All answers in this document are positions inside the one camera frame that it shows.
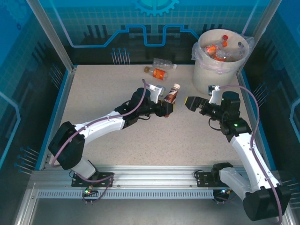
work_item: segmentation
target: speckled countertop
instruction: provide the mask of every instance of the speckled countertop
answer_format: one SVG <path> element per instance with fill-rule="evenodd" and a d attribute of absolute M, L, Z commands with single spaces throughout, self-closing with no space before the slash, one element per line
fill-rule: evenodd
<path fill-rule="evenodd" d="M 230 162 L 241 165 L 237 153 L 220 131 L 208 126 L 208 117 L 184 106 L 187 96 L 201 96 L 192 84 L 193 65 L 169 70 L 166 81 L 144 73 L 144 65 L 79 65 L 67 100 L 62 122 L 83 123 L 107 115 L 129 100 L 142 78 L 162 85 L 166 92 L 181 85 L 176 107 L 169 118 L 152 116 L 149 121 L 102 136 L 89 143 L 83 155 L 95 165 L 213 165 Z M 235 78 L 232 84 L 238 84 Z M 240 90 L 233 89 L 241 97 Z M 241 117 L 248 115 L 241 99 Z M 212 121 L 212 126 L 219 127 Z"/>

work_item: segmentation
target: gear logo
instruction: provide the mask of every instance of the gear logo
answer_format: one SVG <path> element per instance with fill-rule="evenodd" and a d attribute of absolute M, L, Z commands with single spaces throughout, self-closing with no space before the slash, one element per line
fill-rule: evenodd
<path fill-rule="evenodd" d="M 147 16 L 160 16 L 163 13 L 169 13 L 169 9 L 174 9 L 174 5 L 179 3 L 179 0 L 133 0 L 135 9 L 139 9 L 141 13 L 146 13 Z"/>
<path fill-rule="evenodd" d="M 5 6 L 9 14 L 18 23 L 27 15 L 25 0 L 0 0 L 0 7 Z"/>

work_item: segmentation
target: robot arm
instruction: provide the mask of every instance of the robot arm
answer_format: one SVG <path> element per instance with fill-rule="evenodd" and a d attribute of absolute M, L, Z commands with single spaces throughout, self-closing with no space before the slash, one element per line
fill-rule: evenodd
<path fill-rule="evenodd" d="M 131 126 L 141 116 L 150 117 L 151 114 L 156 114 L 162 117 L 172 113 L 173 104 L 158 99 L 159 96 L 162 96 L 163 92 L 164 87 L 150 84 L 147 86 L 143 100 L 141 100 L 143 88 L 138 88 L 129 101 L 115 108 L 110 114 L 101 117 L 103 120 L 101 118 L 96 119 L 93 124 L 91 124 L 92 121 L 75 125 L 72 125 L 69 121 L 63 123 L 49 144 L 50 152 L 56 155 L 66 140 L 84 127 L 65 146 L 64 150 L 58 156 L 57 161 L 64 170 L 71 169 L 86 179 L 96 180 L 97 175 L 95 174 L 98 172 L 95 166 L 83 157 L 84 146 L 112 131 L 122 130 Z M 134 112 L 128 114 L 128 112 L 139 105 L 140 101 L 142 101 L 140 106 Z"/>
<path fill-rule="evenodd" d="M 247 172 L 249 181 L 236 172 L 230 163 L 220 163 L 213 166 L 211 174 L 214 180 L 228 185 L 243 201 L 244 210 L 253 220 L 278 216 L 278 207 L 273 191 L 267 179 L 270 180 L 280 199 L 283 213 L 291 197 L 290 190 L 281 186 L 271 174 L 263 160 L 256 144 L 253 145 L 258 161 L 269 175 L 266 179 L 250 147 L 251 129 L 240 117 L 240 99 L 238 93 L 227 91 L 220 98 L 218 87 L 211 92 L 210 100 L 201 97 L 187 97 L 185 105 L 191 111 L 200 108 L 200 114 L 218 120 L 221 132 L 238 153 Z"/>

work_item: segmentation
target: blue edge trim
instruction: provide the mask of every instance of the blue edge trim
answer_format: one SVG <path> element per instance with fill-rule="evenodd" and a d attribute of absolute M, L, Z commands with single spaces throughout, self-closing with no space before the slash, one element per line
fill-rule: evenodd
<path fill-rule="evenodd" d="M 245 71 L 242 70 L 241 73 L 242 73 L 246 88 L 250 90 L 250 85 L 248 83 Z M 44 153 L 47 149 L 46 145 L 47 145 L 47 142 L 48 142 L 48 139 L 49 139 L 49 136 L 50 136 L 51 128 L 53 126 L 53 122 L 54 122 L 54 119 L 55 119 L 55 116 L 56 116 L 56 113 L 57 113 L 57 110 L 58 110 L 58 106 L 60 104 L 62 93 L 63 93 L 63 90 L 64 90 L 65 85 L 66 85 L 67 77 L 68 77 L 68 71 L 66 70 L 65 75 L 64 75 L 64 79 L 63 79 L 62 84 L 60 86 L 60 91 L 57 95 L 57 99 L 56 99 L 54 109 L 53 109 L 53 112 L 52 112 L 52 115 L 51 115 L 51 118 L 50 118 L 50 121 L 49 121 L 49 125 L 48 125 L 48 128 L 47 128 L 46 134 L 45 134 L 45 138 L 44 138 L 44 141 L 43 141 L 43 144 L 42 144 L 42 148 L 41 148 L 42 151 L 40 152 L 40 154 L 38 156 L 38 159 L 37 159 L 37 164 L 36 164 L 35 170 L 38 170 L 40 165 L 42 164 L 43 156 L 44 156 Z M 253 99 L 250 98 L 250 102 L 251 102 L 251 106 L 253 108 L 255 108 L 255 103 L 254 103 Z M 270 148 L 269 148 L 269 144 L 267 142 L 267 138 L 266 138 L 266 135 L 264 133 L 263 126 L 262 126 L 261 122 L 259 123 L 258 129 L 260 131 L 260 134 L 261 134 L 261 137 L 262 137 L 262 142 L 263 142 L 265 150 L 266 150 L 266 154 L 267 154 L 268 161 L 269 161 L 269 164 L 270 164 L 270 169 L 271 170 L 276 170 L 275 163 L 274 163 L 274 160 L 273 160 Z"/>
<path fill-rule="evenodd" d="M 247 77 L 246 77 L 246 73 L 245 73 L 244 70 L 242 70 L 242 76 L 243 76 L 243 79 L 244 79 L 246 88 L 247 88 L 248 90 L 251 90 L 251 89 L 250 89 L 250 85 L 249 85 L 249 83 L 248 83 L 248 79 L 247 79 Z M 255 109 L 256 106 L 255 106 L 254 100 L 253 100 L 252 98 L 250 98 L 250 102 L 251 102 L 252 108 Z M 273 157 L 272 157 L 272 154 L 271 154 L 271 150 L 270 150 L 270 148 L 269 148 L 269 144 L 268 144 L 266 135 L 265 135 L 265 133 L 264 133 L 264 130 L 263 130 L 263 126 L 262 126 L 261 121 L 259 121 L 258 129 L 259 129 L 259 132 L 260 132 L 261 137 L 262 137 L 262 142 L 263 142 L 264 148 L 265 148 L 265 150 L 266 150 L 267 158 L 268 158 L 268 161 L 269 161 L 269 164 L 270 164 L 270 169 L 271 169 L 271 170 L 276 170 L 275 163 L 274 163 L 274 160 L 273 160 Z"/>
<path fill-rule="evenodd" d="M 54 123 L 54 119 L 56 117 L 56 113 L 57 113 L 57 110 L 58 110 L 58 106 L 60 104 L 62 93 L 63 93 L 65 85 L 66 85 L 68 74 L 69 74 L 69 71 L 66 70 L 65 75 L 64 75 L 64 79 L 62 80 L 62 83 L 61 83 L 61 86 L 60 86 L 60 91 L 58 92 L 58 95 L 57 95 L 57 98 L 56 98 L 56 101 L 55 101 L 55 105 L 54 105 L 54 108 L 53 108 L 53 111 L 52 111 L 52 115 L 51 115 L 51 118 L 50 118 L 50 121 L 49 121 L 49 124 L 48 124 L 48 128 L 47 128 L 47 131 L 46 131 L 46 134 L 45 134 L 45 138 L 43 140 L 41 151 L 40 151 L 39 156 L 37 158 L 37 164 L 36 164 L 34 170 L 39 170 L 39 167 L 42 164 L 43 156 L 44 156 L 44 154 L 46 152 L 46 149 L 47 149 L 47 142 L 48 142 L 48 139 L 50 137 L 50 132 L 51 132 L 51 129 L 52 129 L 52 126 L 53 126 L 53 123 Z"/>

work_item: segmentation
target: plastic bag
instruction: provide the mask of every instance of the plastic bag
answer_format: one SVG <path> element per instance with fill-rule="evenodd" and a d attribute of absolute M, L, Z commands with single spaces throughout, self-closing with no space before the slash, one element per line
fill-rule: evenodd
<path fill-rule="evenodd" d="M 251 54 L 251 52 L 254 48 L 255 41 L 254 41 L 253 37 L 246 37 L 241 34 L 238 34 L 238 35 L 240 35 L 247 42 L 247 44 L 249 46 L 248 53 L 246 55 L 243 55 L 242 59 L 238 60 L 239 64 L 242 65 L 246 61 L 248 56 Z M 203 57 L 208 57 L 208 58 L 210 58 L 210 57 L 203 53 L 204 53 L 204 51 L 202 48 L 200 48 L 199 41 L 197 41 L 193 45 L 193 48 L 192 48 L 192 60 L 197 60 L 199 62 L 200 67 L 202 67 L 204 69 L 216 71 L 218 74 L 224 74 L 224 73 L 232 72 L 239 68 L 239 66 L 232 67 L 232 68 L 228 68 L 228 67 L 224 68 L 224 65 L 226 63 L 231 63 L 231 62 L 220 62 L 220 61 L 216 61 L 213 59 L 212 59 L 213 61 L 210 60 L 209 63 L 207 63 L 207 60 L 203 60 Z"/>

